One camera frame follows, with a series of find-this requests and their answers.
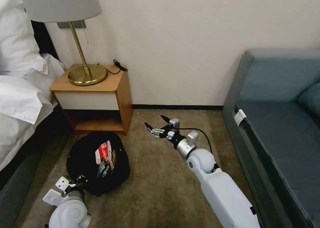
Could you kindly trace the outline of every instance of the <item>black baseboard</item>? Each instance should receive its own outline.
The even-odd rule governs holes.
[[[222,110],[222,105],[161,105],[161,104],[133,104],[133,109],[196,109]]]

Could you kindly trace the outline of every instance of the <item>white pillow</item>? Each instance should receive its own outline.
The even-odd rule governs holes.
[[[0,0],[0,71],[35,69],[46,74],[22,0]]]
[[[43,103],[50,104],[28,81],[0,75],[0,113],[34,125]]]

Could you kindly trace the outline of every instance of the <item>table lamp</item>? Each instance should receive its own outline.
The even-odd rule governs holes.
[[[91,85],[107,77],[105,67],[87,64],[72,21],[88,19],[101,14],[98,0],[23,0],[26,12],[31,20],[38,22],[69,22],[83,67],[77,67],[69,73],[69,81],[75,85]]]

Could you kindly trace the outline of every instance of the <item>lamp pull chain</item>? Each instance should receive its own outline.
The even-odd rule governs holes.
[[[84,32],[84,36],[86,36],[86,40],[87,40],[87,44],[88,44],[89,41],[88,41],[88,38],[87,38],[86,31],[84,30],[83,22],[81,22],[81,25],[82,25],[82,29],[83,29],[83,32]]]

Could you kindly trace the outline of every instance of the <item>brass lamp base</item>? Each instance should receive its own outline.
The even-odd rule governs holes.
[[[75,85],[91,85],[99,83],[108,76],[105,67],[98,64],[89,64],[88,67],[79,66],[72,70],[69,75],[69,81]]]

